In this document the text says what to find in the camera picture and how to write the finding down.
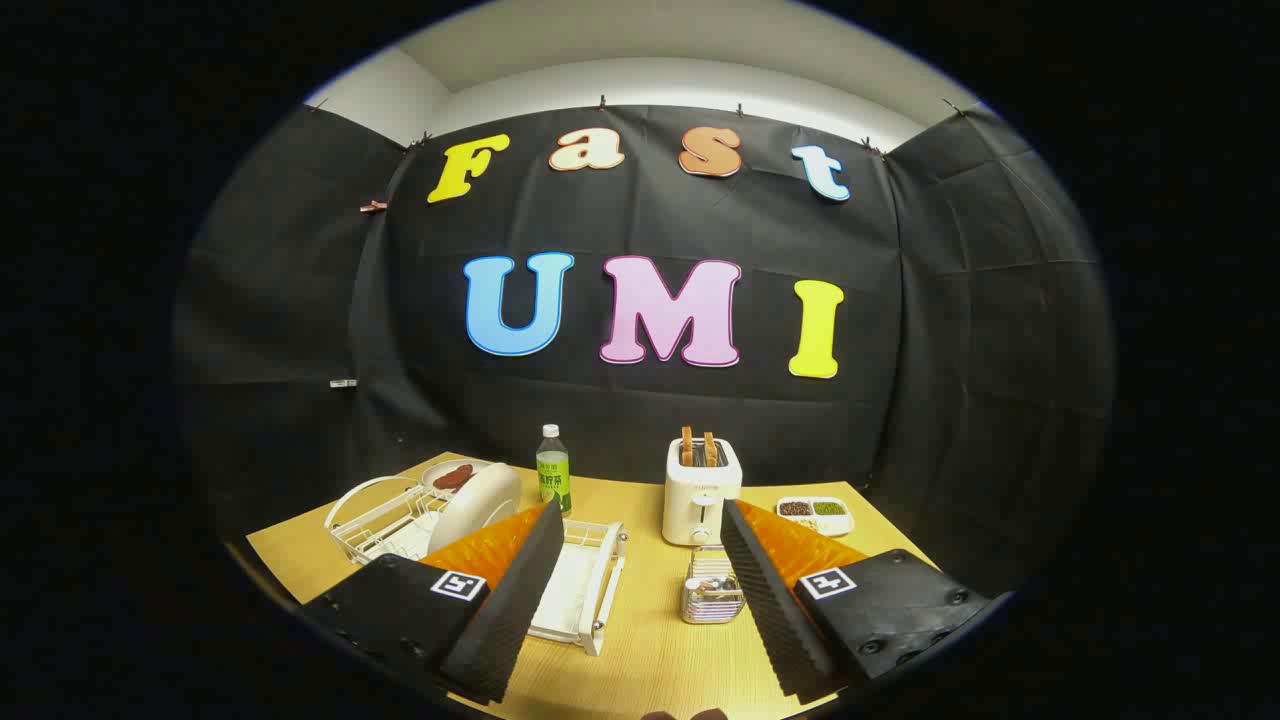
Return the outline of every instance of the white toaster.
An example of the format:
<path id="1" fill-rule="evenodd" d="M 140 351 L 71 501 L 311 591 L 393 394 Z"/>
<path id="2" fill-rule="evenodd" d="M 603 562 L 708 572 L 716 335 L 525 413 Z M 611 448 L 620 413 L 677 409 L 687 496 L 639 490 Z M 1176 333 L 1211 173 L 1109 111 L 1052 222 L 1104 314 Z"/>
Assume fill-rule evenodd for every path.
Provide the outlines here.
<path id="1" fill-rule="evenodd" d="M 721 544 L 721 512 L 726 500 L 742 491 L 742 466 L 733 446 L 713 438 L 716 468 L 680 464 L 681 438 L 667 447 L 667 497 L 662 511 L 662 537 L 672 544 Z M 694 441 L 694 454 L 704 457 L 705 441 Z"/>

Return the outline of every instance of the plastic bottle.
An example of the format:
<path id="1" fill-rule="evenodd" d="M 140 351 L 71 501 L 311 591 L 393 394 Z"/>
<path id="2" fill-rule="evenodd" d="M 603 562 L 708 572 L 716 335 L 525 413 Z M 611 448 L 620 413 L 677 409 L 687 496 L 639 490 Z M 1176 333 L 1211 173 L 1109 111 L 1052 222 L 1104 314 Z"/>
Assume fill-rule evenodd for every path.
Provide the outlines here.
<path id="1" fill-rule="evenodd" d="M 561 515 L 573 510 L 568 488 L 568 450 L 559 441 L 559 425 L 543 425 L 543 443 L 538 446 L 538 487 L 543 502 L 559 501 Z"/>

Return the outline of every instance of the dish rack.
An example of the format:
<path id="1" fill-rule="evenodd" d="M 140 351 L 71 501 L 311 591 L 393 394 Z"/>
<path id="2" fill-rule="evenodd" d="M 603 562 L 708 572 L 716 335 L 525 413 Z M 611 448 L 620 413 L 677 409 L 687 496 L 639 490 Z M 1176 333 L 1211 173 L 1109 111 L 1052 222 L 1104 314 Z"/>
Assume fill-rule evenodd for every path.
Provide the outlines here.
<path id="1" fill-rule="evenodd" d="M 721 588 L 710 585 L 716 580 Z M 737 575 L 722 544 L 695 547 L 689 560 L 689 573 L 681 589 L 681 616 L 694 625 L 728 623 L 742 611 L 746 597 L 737 585 Z"/>
<path id="2" fill-rule="evenodd" d="M 627 533 L 622 523 L 564 520 L 564 546 L 529 634 L 576 644 L 588 655 L 599 656 L 604 647 L 604 625 L 626 564 L 626 550 Z"/>
<path id="3" fill-rule="evenodd" d="M 404 492 L 346 523 L 334 524 L 338 510 L 360 491 L 378 483 L 399 480 Z M 384 475 L 360 483 L 333 503 L 324 527 L 351 562 L 361 565 L 388 552 L 408 560 L 426 557 L 431 530 L 454 491 L 438 489 L 403 475 Z"/>

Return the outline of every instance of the blue letter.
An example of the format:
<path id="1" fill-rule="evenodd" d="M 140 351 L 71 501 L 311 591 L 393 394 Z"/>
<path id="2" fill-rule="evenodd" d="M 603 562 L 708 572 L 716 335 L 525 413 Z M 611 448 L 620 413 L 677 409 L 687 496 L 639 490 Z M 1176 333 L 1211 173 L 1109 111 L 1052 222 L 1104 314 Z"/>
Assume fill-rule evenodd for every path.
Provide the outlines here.
<path id="1" fill-rule="evenodd" d="M 517 329 L 502 323 L 503 278 L 516 266 L 511 258 L 477 258 L 462 268 L 467 277 L 467 336 L 493 355 L 529 355 L 550 345 L 559 332 L 564 270 L 573 266 L 566 252 L 540 252 L 529 259 L 538 275 L 534 320 Z"/>
<path id="2" fill-rule="evenodd" d="M 804 174 L 809 176 L 809 184 L 823 197 L 829 197 L 836 202 L 849 200 L 849 188 L 836 184 L 832 170 L 840 169 L 840 160 L 827 158 L 827 152 L 817 145 L 792 147 L 791 156 L 804 160 Z"/>

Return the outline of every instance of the black backdrop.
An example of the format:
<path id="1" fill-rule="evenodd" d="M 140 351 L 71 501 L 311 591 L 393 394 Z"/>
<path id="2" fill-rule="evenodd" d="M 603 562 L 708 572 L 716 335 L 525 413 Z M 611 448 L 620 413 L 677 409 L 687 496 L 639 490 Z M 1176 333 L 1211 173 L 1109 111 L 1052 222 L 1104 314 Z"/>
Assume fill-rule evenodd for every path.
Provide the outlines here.
<path id="1" fill-rule="evenodd" d="M 730 178 L 686 174 L 698 126 L 742 138 Z M 608 127 L 609 170 L 547 165 L 556 138 Z M 471 191 L 429 205 L 444 150 L 506 133 Z M 844 164 L 815 193 L 791 147 Z M 357 210 L 385 199 L 375 217 Z M 489 355 L 467 338 L 462 266 L 504 255 L 503 318 L 531 319 L 536 252 L 575 256 L 554 342 Z M 599 357 L 613 282 L 652 258 L 668 287 L 699 260 L 742 268 L 739 364 Z M 797 378 L 792 286 L 840 286 L 838 374 Z M 175 319 L 197 468 L 238 538 L 443 450 L 529 465 L 558 423 L 575 473 L 660 483 L 682 424 L 733 442 L 746 484 L 844 480 L 983 592 L 1051 548 L 1098 459 L 1110 329 L 1088 234 L 1037 155 L 982 108 L 888 155 L 810 128 L 669 106 L 508 118 L 401 149 L 300 110 L 229 183 Z M 357 378 L 356 388 L 330 379 Z"/>

